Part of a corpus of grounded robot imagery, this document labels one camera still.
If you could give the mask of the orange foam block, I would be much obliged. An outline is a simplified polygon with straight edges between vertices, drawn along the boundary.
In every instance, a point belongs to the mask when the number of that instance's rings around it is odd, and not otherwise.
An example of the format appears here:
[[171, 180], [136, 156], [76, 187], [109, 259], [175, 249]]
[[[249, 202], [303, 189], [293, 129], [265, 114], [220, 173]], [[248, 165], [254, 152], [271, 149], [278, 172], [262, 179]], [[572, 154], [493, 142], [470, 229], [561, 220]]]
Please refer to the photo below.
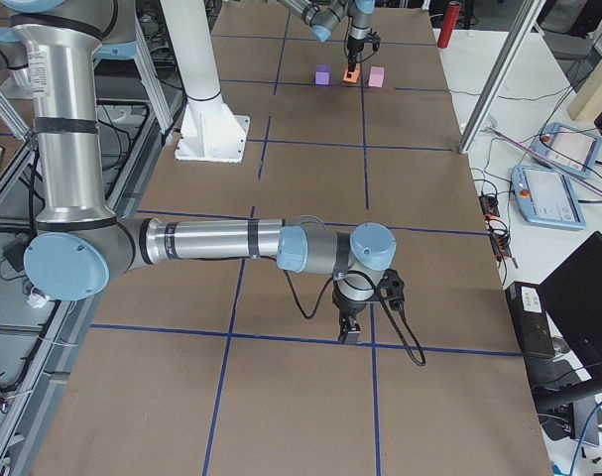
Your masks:
[[358, 82], [359, 76], [360, 76], [359, 68], [355, 68], [352, 71], [345, 69], [342, 80], [346, 83], [355, 84]]

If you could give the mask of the pink foam block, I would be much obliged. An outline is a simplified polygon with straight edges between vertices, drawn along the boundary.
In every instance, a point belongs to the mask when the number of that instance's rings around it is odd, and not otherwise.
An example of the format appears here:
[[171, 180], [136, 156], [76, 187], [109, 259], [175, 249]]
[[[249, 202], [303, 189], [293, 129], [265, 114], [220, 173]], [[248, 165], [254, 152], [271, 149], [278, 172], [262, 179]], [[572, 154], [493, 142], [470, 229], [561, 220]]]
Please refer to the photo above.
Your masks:
[[372, 66], [368, 75], [368, 86], [381, 88], [384, 84], [385, 69], [381, 66]]

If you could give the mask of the purple foam block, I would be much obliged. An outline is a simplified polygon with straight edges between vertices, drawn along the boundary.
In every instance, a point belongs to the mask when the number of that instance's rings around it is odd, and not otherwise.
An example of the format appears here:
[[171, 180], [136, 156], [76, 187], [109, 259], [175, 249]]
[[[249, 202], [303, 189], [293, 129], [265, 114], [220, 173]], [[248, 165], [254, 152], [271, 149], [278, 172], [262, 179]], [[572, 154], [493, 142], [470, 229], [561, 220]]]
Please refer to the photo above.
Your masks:
[[314, 73], [314, 83], [316, 85], [329, 85], [331, 78], [331, 68], [329, 64], [318, 64]]

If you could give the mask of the red cylinder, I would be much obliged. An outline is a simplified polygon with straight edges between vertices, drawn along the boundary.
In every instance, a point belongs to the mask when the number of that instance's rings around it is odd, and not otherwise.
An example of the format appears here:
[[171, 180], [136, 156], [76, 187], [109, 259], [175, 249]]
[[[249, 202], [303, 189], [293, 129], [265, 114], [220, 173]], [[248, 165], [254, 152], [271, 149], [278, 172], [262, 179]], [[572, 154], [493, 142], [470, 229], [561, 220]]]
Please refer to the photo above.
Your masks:
[[446, 49], [455, 29], [462, 4], [460, 1], [449, 1], [443, 15], [443, 22], [437, 38], [437, 47]]

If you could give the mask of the orange black connector strip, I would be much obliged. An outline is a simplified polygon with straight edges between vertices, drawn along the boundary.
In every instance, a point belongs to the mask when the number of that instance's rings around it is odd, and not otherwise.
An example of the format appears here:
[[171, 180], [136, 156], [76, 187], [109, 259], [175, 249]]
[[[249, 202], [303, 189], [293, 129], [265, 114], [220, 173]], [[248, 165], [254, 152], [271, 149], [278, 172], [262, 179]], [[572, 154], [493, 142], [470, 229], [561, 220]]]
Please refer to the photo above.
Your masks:
[[481, 193], [479, 203], [495, 259], [498, 262], [511, 259], [511, 233], [500, 216], [498, 198], [494, 193]]

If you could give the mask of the black computer box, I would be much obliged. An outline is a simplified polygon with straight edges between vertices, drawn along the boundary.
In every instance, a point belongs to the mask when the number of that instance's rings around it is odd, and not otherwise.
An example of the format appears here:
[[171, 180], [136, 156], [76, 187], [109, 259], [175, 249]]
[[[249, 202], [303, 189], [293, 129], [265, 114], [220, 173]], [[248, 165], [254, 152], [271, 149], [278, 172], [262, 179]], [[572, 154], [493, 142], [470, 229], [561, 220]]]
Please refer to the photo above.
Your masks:
[[529, 357], [552, 359], [555, 351], [537, 286], [512, 282], [505, 294], [522, 353]]

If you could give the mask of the black laptop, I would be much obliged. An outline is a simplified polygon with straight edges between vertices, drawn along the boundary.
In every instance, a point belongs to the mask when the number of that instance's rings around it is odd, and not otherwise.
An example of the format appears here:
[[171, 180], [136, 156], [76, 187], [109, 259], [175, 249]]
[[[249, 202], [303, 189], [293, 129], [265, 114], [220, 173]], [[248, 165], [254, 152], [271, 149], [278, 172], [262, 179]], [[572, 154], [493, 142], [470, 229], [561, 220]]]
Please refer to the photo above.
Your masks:
[[558, 391], [538, 390], [545, 411], [602, 394], [602, 233], [593, 232], [539, 286], [543, 308], [591, 378]]

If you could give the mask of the near blue teach pendant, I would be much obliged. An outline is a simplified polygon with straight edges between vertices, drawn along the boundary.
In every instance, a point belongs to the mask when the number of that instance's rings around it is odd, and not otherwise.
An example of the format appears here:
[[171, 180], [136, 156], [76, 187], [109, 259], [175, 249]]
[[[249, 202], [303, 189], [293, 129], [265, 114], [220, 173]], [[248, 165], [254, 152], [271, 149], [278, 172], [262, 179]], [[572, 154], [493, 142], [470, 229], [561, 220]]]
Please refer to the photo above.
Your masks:
[[527, 222], [567, 230], [586, 227], [569, 178], [546, 168], [516, 165], [511, 170], [511, 183]]

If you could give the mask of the blue teach pendant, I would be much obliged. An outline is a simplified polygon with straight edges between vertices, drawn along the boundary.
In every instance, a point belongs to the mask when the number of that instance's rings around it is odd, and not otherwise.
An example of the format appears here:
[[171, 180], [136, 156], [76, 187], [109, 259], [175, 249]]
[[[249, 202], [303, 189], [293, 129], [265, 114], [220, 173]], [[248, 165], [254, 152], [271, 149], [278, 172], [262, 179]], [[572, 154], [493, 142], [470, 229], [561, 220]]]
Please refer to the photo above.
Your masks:
[[567, 230], [586, 227], [569, 178], [546, 168], [516, 165], [511, 170], [511, 183], [527, 222]]
[[575, 176], [588, 179], [600, 151], [600, 138], [571, 126], [552, 122], [535, 138], [532, 148]]

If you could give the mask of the far blue teach pendant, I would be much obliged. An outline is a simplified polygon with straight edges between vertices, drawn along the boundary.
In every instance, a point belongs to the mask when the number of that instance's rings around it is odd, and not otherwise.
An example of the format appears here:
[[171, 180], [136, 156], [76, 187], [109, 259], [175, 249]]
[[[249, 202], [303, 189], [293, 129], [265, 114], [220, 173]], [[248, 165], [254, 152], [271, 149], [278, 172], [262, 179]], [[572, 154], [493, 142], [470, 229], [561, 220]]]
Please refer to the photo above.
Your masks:
[[588, 179], [600, 151], [600, 138], [571, 126], [552, 122], [535, 138], [532, 148], [575, 176]]

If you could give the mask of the wooden beam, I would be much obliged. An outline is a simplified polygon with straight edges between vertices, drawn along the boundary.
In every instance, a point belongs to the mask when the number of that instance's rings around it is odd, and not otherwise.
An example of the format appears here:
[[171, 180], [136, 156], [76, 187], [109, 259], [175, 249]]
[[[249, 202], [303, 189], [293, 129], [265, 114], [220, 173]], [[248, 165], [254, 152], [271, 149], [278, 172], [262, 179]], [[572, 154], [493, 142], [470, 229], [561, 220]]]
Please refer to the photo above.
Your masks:
[[593, 122], [602, 113], [602, 60], [567, 107], [574, 121]]

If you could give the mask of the purple rod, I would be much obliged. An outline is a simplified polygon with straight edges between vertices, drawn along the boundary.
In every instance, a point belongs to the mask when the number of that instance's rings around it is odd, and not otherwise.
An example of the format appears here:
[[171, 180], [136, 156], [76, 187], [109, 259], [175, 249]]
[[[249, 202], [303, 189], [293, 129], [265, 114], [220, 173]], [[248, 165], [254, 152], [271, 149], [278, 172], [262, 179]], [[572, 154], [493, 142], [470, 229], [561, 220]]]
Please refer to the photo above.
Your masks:
[[589, 183], [585, 179], [577, 177], [572, 172], [567, 171], [564, 166], [558, 164], [557, 162], [555, 162], [547, 157], [542, 156], [541, 154], [537, 153], [533, 149], [526, 147], [525, 145], [521, 144], [520, 142], [515, 141], [514, 139], [508, 137], [507, 135], [499, 132], [498, 130], [496, 130], [492, 127], [487, 127], [486, 131], [494, 134], [496, 138], [504, 140], [507, 143], [517, 147], [518, 149], [523, 151], [525, 154], [528, 154], [532, 158], [536, 159], [541, 164], [551, 167], [552, 169], [557, 171], [559, 174], [563, 175], [564, 177], [570, 178], [571, 180], [580, 184], [582, 187], [586, 188], [587, 190], [591, 191], [592, 193], [594, 193], [602, 198], [602, 189], [601, 188], [597, 187], [596, 185], [594, 185], [592, 183]]

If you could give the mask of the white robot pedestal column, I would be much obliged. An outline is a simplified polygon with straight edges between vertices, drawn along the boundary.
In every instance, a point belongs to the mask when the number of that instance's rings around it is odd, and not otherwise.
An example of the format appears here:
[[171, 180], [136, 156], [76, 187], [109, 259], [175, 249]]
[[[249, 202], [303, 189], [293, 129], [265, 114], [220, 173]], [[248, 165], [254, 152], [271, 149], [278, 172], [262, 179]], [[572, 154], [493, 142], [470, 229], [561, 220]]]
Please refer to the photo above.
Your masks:
[[225, 103], [218, 78], [204, 3], [161, 3], [187, 99], [176, 158], [181, 161], [239, 163], [250, 118]]

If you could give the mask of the aluminium frame post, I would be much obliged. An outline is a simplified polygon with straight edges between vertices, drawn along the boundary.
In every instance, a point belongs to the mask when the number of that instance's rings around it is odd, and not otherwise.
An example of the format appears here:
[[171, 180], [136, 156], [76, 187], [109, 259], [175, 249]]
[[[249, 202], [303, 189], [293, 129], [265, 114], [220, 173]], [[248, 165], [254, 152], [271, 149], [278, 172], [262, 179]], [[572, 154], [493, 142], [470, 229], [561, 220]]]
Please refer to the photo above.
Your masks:
[[522, 3], [461, 135], [458, 143], [460, 154], [468, 153], [544, 4], [545, 0], [525, 0]]

